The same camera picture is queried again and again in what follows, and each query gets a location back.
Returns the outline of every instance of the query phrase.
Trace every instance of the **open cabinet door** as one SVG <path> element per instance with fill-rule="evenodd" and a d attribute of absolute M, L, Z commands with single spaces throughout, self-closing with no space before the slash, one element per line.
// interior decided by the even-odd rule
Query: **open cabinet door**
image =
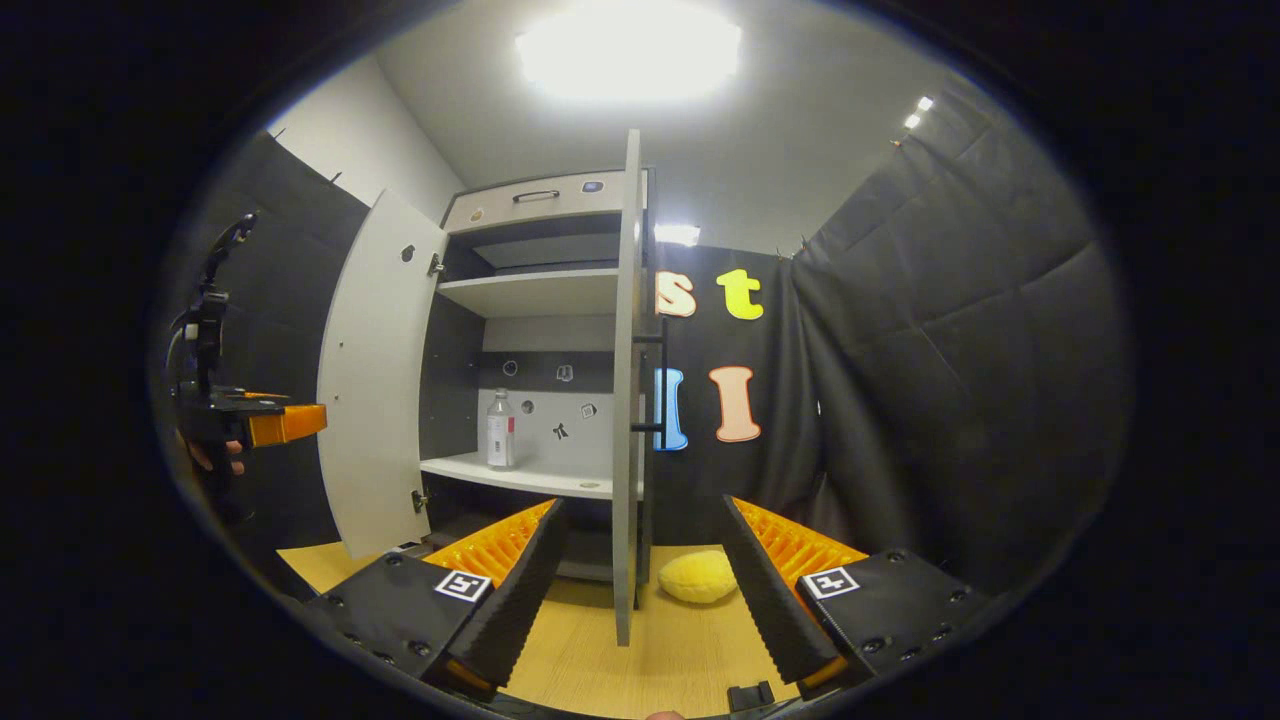
<path fill-rule="evenodd" d="M 617 323 L 613 337 L 613 609 L 618 646 L 631 643 L 631 607 L 636 594 L 639 443 L 631 423 L 640 407 L 640 363 L 634 342 L 644 311 L 640 238 L 644 186 L 640 182 L 640 132 L 627 131 L 622 179 L 622 228 L 618 245 Z"/>
<path fill-rule="evenodd" d="M 445 233 L 383 191 L 356 234 L 329 305 L 316 397 L 328 406 L 320 470 L 352 557 L 430 532 L 417 447 L 419 379 Z"/>

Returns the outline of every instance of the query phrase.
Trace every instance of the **plastic bottle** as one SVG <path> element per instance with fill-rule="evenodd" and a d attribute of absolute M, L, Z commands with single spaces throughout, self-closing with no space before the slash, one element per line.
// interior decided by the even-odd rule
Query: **plastic bottle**
<path fill-rule="evenodd" d="M 511 470 L 515 466 L 513 445 L 516 439 L 516 415 L 507 402 L 507 389 L 494 392 L 493 405 L 485 414 L 485 461 L 494 470 Z"/>

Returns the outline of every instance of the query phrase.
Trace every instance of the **white shelf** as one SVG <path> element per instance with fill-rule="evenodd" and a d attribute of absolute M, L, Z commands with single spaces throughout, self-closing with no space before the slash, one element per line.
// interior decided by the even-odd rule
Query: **white shelf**
<path fill-rule="evenodd" d="M 582 469 L 567 469 L 538 459 L 525 460 L 518 468 L 500 471 L 490 469 L 479 452 L 467 452 L 424 460 L 422 470 L 499 488 L 594 500 L 613 497 L 613 478 L 608 475 L 607 470 L 591 473 Z"/>
<path fill-rule="evenodd" d="M 612 315 L 618 270 L 557 270 L 440 283 L 440 295 L 483 318 Z"/>

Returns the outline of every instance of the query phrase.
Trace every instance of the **cabinet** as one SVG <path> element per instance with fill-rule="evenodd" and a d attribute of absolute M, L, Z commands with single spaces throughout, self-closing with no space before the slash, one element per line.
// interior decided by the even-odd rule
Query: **cabinet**
<path fill-rule="evenodd" d="M 564 497 L 559 573 L 613 584 L 628 644 L 649 577 L 653 443 L 632 424 L 653 414 L 640 378 L 657 354 L 635 338 L 657 323 L 654 181 L 631 131 L 622 169 L 462 192 L 440 227 L 379 197 L 339 277 L 320 361 L 321 470 L 348 552 L 444 544 Z M 477 452 L 498 387 L 517 423 L 506 471 Z"/>

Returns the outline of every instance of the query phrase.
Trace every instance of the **wooden table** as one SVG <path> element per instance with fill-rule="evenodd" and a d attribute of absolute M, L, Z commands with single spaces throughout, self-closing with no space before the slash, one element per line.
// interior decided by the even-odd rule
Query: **wooden table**
<path fill-rule="evenodd" d="M 631 647 L 617 647 L 612 588 L 557 578 L 538 611 L 525 650 L 503 692 L 590 715 L 645 717 L 675 710 L 685 717 L 728 712 L 727 689 L 768 680 L 785 685 L 740 591 L 708 606 L 681 602 L 658 588 L 658 570 L 675 557 L 719 546 L 654 546 L 653 579 L 640 596 Z M 342 543 L 278 551 L 317 592 L 326 592 L 376 556 L 352 560 Z"/>

